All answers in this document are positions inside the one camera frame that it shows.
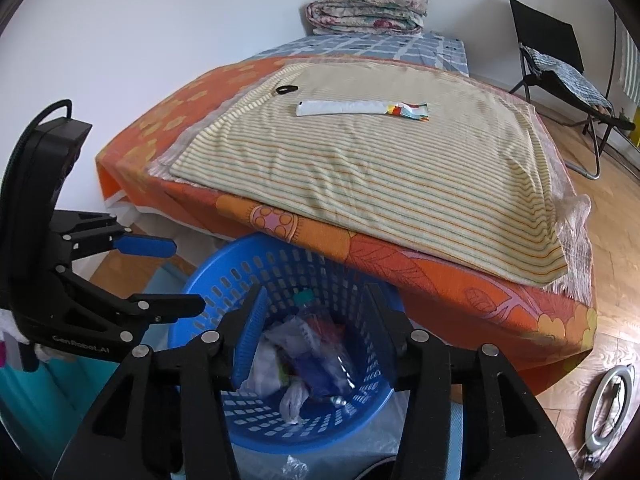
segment hanging towel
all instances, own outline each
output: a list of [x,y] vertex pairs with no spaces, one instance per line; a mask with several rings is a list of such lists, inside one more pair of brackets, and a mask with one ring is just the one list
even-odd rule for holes
[[640,106],[640,51],[628,30],[625,30],[625,41],[622,44],[620,84],[625,94]]

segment trash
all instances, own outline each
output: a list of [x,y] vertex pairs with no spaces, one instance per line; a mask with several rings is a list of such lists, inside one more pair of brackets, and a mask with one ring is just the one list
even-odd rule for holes
[[290,480],[305,480],[309,473],[309,467],[291,455],[287,456],[287,463],[282,466],[282,474]]
[[298,292],[293,301],[298,313],[262,333],[240,391],[264,398],[290,384],[280,402],[280,415],[285,422],[297,424],[309,397],[343,408],[344,397],[355,386],[353,364],[342,344],[344,327],[334,323],[313,291]]
[[280,415],[287,424],[300,422],[300,408],[308,397],[309,391],[305,383],[299,377],[294,377],[280,401]]
[[240,386],[241,392],[253,392],[259,397],[269,397],[289,384],[289,376],[283,370],[278,351],[262,335],[255,350],[249,376]]

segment blue laundry basket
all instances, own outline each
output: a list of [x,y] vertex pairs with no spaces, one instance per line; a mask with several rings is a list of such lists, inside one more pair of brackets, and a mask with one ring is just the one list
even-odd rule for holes
[[396,288],[376,278],[325,259],[261,233],[240,238],[214,254],[187,282],[184,291],[206,301],[196,318],[180,319],[169,332],[169,347],[185,345],[205,330],[216,328],[229,310],[235,309],[254,283],[267,289],[270,310],[265,326],[295,314],[293,295],[311,288],[345,326],[345,347],[353,361],[356,388],[343,408],[307,401],[302,422],[285,424],[279,413],[283,390],[265,399],[255,394],[223,392],[226,425],[231,442],[265,453],[309,452],[334,444],[366,424],[391,396],[380,375],[364,309],[372,308],[366,283],[380,286],[388,305],[404,310]]

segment orange bedspread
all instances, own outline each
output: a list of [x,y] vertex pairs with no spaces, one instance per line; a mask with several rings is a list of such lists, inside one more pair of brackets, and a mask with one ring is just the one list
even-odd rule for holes
[[252,200],[147,173],[148,163],[187,127],[283,65],[283,58],[272,57],[211,70],[118,134],[97,156],[107,203],[129,201],[225,237],[265,231],[383,278],[401,289],[408,315],[445,341],[464,348],[497,344],[535,393],[577,366],[593,347],[594,308]]

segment blue gripper pad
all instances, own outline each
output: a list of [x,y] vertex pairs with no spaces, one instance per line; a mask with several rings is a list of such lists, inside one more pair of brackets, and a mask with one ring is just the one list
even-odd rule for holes
[[114,240],[113,248],[122,254],[154,256],[156,258],[171,258],[176,250],[175,242],[169,238],[133,234],[122,235]]
[[404,312],[389,307],[378,284],[367,283],[364,289],[364,319],[371,334],[371,343],[382,375],[393,388],[398,378],[396,363],[406,351],[406,338],[413,327]]
[[242,308],[250,308],[251,311],[246,318],[242,333],[236,342],[234,350],[234,367],[231,373],[231,383],[235,388],[240,385],[249,376],[251,365],[254,362],[255,350],[258,348],[260,334],[264,328],[264,320],[267,317],[267,309],[271,301],[267,294],[267,289],[263,286],[258,291],[253,306],[249,306],[246,302],[251,300],[252,291],[249,290],[246,299],[242,304]]

